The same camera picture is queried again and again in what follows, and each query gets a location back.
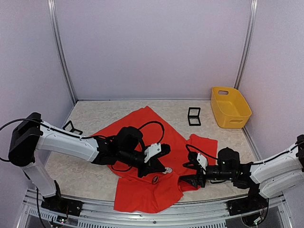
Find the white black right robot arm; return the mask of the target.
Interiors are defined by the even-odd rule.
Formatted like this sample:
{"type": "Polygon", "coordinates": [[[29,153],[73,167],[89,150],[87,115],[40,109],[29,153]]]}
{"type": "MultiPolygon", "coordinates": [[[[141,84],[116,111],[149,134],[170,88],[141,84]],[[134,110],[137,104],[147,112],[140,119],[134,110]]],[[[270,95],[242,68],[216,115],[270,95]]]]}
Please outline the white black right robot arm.
{"type": "Polygon", "coordinates": [[[285,151],[268,159],[241,163],[237,151],[226,147],[218,152],[216,165],[210,165],[210,155],[187,144],[188,162],[183,167],[195,174],[180,176],[194,188],[205,187],[207,181],[230,181],[238,189],[248,190],[244,198],[227,202],[231,216],[266,209],[269,199],[285,189],[304,181],[304,136],[299,135],[285,151]]]}

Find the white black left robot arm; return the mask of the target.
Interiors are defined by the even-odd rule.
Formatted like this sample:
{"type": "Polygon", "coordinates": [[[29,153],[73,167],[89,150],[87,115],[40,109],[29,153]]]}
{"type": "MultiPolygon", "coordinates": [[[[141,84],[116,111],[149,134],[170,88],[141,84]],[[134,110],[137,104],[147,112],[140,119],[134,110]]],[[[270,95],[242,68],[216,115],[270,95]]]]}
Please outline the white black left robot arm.
{"type": "Polygon", "coordinates": [[[79,216],[83,203],[62,197],[59,184],[51,179],[35,155],[38,150],[74,156],[96,165],[122,162],[136,168],[139,178],[166,171],[159,158],[170,153],[170,146],[160,142],[146,146],[139,128],[123,127],[118,134],[107,137],[82,136],[52,126],[36,112],[4,126],[15,122],[19,124],[12,132],[6,161],[23,170],[42,195],[42,208],[50,211],[79,216]]]}

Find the red t-shirt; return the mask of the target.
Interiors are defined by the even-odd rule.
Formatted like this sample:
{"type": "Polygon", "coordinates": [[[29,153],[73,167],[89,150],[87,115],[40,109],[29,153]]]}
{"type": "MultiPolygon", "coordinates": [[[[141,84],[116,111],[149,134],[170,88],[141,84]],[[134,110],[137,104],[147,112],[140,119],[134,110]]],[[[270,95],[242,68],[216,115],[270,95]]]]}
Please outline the red t-shirt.
{"type": "Polygon", "coordinates": [[[139,128],[149,121],[158,121],[163,124],[163,127],[155,123],[144,127],[142,129],[143,141],[146,145],[156,143],[159,140],[169,144],[171,152],[161,157],[160,161],[164,166],[172,168],[173,171],[162,176],[158,175],[160,180],[153,185],[152,179],[156,175],[138,178],[136,168],[128,171],[126,164],[116,162],[111,171],[119,176],[114,201],[114,209],[117,211],[158,213],[177,203],[183,197],[184,192],[196,191],[194,187],[179,180],[180,176],[196,173],[194,170],[182,166],[188,162],[187,144],[197,147],[212,157],[217,155],[217,140],[199,137],[195,134],[191,134],[186,140],[148,106],[130,113],[98,131],[98,134],[115,135],[122,127],[139,128]]]}

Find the white round brooch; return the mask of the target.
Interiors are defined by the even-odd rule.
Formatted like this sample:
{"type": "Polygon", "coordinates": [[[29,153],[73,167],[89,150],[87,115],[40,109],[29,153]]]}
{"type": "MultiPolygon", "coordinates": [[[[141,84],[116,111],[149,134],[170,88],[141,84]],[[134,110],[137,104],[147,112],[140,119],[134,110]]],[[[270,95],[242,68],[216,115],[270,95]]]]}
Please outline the white round brooch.
{"type": "Polygon", "coordinates": [[[160,178],[159,176],[154,176],[154,178],[152,179],[152,184],[155,185],[159,182],[160,178]]]}

